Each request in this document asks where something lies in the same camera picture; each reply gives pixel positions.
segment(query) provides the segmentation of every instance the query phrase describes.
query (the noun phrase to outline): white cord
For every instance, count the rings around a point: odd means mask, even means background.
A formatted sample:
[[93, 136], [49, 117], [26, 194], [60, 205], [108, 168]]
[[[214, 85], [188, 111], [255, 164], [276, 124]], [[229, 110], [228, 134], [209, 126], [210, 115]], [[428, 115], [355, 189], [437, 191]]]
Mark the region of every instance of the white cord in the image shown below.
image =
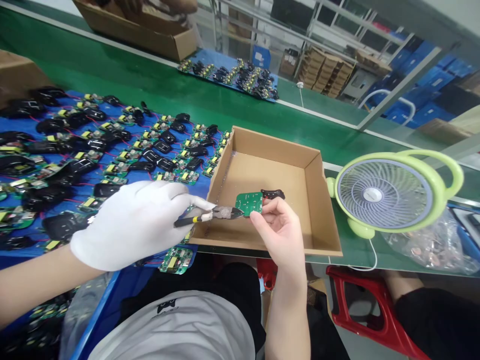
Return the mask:
[[372, 239], [368, 239], [368, 240], [370, 240], [371, 249], [373, 250], [373, 254], [375, 255], [375, 264], [373, 265], [373, 267], [367, 268], [367, 269], [353, 267], [353, 266], [348, 265], [348, 267], [350, 269], [357, 270], [357, 271], [372, 271], [372, 270], [375, 270], [377, 268], [377, 263], [379, 262], [379, 258], [377, 257], [377, 252], [375, 251], [374, 244], [372, 243]]
[[304, 98], [302, 97], [302, 89], [304, 88], [304, 83], [299, 81], [296, 83], [296, 87], [298, 88], [298, 91], [300, 91], [300, 100], [301, 100], [301, 107], [304, 107]]

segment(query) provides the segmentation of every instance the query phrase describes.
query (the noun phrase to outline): gloved hand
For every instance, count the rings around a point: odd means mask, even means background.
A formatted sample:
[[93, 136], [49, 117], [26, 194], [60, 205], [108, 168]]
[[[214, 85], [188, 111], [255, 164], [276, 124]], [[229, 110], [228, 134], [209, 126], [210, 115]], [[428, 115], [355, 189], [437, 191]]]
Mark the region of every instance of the gloved hand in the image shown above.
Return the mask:
[[174, 227], [190, 206], [215, 207], [178, 182], [138, 181], [106, 200], [94, 221], [73, 234], [72, 253], [84, 264], [117, 271], [178, 244], [193, 225]]

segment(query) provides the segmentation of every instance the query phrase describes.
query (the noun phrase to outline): electric fan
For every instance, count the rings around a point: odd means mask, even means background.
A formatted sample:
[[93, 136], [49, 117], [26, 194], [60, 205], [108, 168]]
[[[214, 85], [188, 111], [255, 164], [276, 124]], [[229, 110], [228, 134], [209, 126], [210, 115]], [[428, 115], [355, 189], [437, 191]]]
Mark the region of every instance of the electric fan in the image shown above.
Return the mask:
[[[438, 172], [412, 155], [442, 161], [453, 175], [451, 186], [447, 188]], [[348, 215], [353, 232], [365, 239], [372, 239], [375, 230], [405, 233], [432, 224], [463, 183], [460, 165], [431, 150], [364, 155], [350, 161], [336, 179], [327, 179], [330, 197]]]

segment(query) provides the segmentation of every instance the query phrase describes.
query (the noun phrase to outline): plastic bag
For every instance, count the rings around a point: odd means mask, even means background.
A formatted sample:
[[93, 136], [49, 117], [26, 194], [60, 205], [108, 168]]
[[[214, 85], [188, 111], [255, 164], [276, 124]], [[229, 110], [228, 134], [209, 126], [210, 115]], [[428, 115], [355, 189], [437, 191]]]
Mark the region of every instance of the plastic bag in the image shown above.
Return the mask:
[[410, 232], [381, 234], [393, 250], [428, 269], [474, 274], [480, 270], [480, 263], [464, 254], [457, 227], [458, 223], [446, 208], [430, 226]]
[[111, 272], [84, 283], [76, 292], [63, 320], [58, 360], [69, 360], [112, 278]]

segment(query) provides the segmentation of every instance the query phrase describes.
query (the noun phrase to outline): black pants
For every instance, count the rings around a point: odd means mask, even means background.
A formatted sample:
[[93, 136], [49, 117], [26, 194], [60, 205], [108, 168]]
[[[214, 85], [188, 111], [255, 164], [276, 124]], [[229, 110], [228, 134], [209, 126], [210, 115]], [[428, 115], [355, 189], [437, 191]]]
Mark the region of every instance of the black pants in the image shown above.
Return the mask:
[[226, 265], [214, 278], [213, 256], [198, 253], [193, 265], [183, 274], [155, 271], [137, 296], [121, 302], [120, 320], [125, 321], [146, 305], [177, 291], [198, 290], [218, 295], [235, 305], [250, 326], [255, 351], [265, 343], [262, 327], [262, 301], [257, 272], [242, 262]]
[[480, 306], [436, 288], [419, 288], [395, 304], [410, 339], [431, 360], [480, 358]]

